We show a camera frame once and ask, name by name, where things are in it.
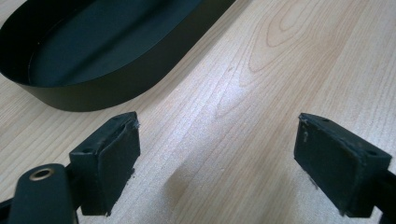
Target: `oval black container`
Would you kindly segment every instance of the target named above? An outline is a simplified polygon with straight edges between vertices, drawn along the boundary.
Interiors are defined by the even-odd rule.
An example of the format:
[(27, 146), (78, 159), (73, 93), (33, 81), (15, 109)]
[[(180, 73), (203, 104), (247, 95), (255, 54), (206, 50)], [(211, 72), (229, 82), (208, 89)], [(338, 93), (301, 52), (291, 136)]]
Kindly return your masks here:
[(0, 72), (44, 103), (93, 111), (159, 82), (235, 0), (29, 0), (0, 30)]

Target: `wood grain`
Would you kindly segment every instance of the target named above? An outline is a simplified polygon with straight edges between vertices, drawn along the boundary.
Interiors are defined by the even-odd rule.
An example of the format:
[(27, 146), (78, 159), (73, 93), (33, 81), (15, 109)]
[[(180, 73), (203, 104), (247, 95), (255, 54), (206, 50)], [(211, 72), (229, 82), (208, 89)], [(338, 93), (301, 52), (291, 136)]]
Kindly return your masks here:
[[(0, 24), (23, 1), (0, 0)], [(293, 159), (301, 112), (396, 155), (394, 0), (237, 0), (158, 85), (71, 113), (0, 77), (0, 201), (18, 177), (136, 111), (142, 155), (110, 217), (81, 223), (377, 223), (341, 217)], [(390, 170), (396, 172), (394, 162)]]

